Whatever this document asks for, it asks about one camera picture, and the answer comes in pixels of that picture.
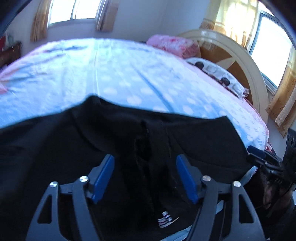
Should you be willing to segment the black pants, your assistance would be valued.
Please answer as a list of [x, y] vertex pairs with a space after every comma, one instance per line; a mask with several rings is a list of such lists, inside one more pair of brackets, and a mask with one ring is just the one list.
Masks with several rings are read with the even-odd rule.
[[115, 168], [93, 206], [105, 240], [162, 240], [189, 227], [197, 209], [176, 170], [183, 154], [217, 182], [251, 165], [231, 121], [125, 108], [90, 96], [66, 111], [1, 129], [1, 240], [24, 240], [47, 186], [87, 175], [106, 155]]

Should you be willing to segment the white pillow with dark dots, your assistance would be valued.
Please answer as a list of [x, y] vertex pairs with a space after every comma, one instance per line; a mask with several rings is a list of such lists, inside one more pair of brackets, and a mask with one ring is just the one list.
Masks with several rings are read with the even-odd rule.
[[188, 58], [186, 61], [202, 70], [238, 98], [245, 98], [249, 96], [250, 90], [245, 88], [230, 72], [221, 66], [209, 60], [197, 57]]

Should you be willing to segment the side window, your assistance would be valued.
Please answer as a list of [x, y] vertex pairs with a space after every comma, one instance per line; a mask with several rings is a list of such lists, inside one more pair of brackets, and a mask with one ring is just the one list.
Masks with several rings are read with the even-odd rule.
[[283, 78], [292, 42], [282, 23], [262, 3], [250, 55], [262, 73], [267, 89], [275, 93]]

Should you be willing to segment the cream and wood headboard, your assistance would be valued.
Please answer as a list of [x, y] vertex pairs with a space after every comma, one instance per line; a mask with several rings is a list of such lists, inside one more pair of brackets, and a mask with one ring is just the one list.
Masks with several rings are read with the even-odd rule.
[[245, 88], [249, 89], [248, 101], [268, 123], [268, 94], [262, 73], [250, 54], [241, 45], [222, 33], [198, 29], [178, 34], [199, 44], [201, 57], [230, 72]]

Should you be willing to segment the pink folded blanket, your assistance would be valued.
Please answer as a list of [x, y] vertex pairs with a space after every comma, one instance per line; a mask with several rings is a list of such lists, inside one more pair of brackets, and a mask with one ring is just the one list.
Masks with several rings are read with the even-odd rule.
[[183, 59], [201, 57], [198, 42], [183, 37], [153, 35], [147, 40], [146, 44]]

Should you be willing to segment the pink and blue bed cover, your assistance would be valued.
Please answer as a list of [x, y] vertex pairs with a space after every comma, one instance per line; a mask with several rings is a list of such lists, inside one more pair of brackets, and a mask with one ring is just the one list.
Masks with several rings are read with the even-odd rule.
[[[59, 114], [97, 96], [112, 104], [155, 113], [231, 121], [246, 149], [265, 149], [260, 115], [185, 60], [151, 46], [115, 39], [52, 42], [1, 72], [1, 129]], [[239, 180], [247, 183], [253, 166]]]

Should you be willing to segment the brown wooden desk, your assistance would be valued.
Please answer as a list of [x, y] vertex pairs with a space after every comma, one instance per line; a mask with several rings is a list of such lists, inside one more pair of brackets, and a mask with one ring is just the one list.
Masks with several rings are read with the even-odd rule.
[[22, 43], [16, 42], [13, 46], [9, 47], [5, 51], [1, 51], [0, 54], [0, 67], [8, 66], [21, 57]]

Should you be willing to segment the left beige curtain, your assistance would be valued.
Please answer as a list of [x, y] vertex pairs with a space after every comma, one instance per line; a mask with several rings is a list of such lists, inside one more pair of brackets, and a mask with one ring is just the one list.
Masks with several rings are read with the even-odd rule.
[[46, 39], [51, 2], [51, 0], [40, 1], [31, 26], [31, 42]]

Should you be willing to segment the beige curtain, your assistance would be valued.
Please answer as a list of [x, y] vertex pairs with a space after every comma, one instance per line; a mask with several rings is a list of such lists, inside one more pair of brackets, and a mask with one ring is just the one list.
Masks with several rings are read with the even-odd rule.
[[51, 0], [40, 1], [31, 26], [31, 42], [46, 39], [51, 2]]
[[97, 32], [112, 32], [119, 8], [119, 0], [102, 0], [96, 15]]

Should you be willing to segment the right beige curtain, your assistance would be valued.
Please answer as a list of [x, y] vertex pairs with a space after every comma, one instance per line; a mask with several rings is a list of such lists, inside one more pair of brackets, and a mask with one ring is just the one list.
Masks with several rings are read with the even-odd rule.
[[102, 0], [96, 15], [97, 32], [112, 32], [119, 8], [119, 0]]

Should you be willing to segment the far window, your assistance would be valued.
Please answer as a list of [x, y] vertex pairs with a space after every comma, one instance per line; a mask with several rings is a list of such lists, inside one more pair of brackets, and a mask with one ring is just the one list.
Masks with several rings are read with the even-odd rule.
[[53, 0], [49, 10], [49, 25], [95, 19], [100, 4], [100, 0]]

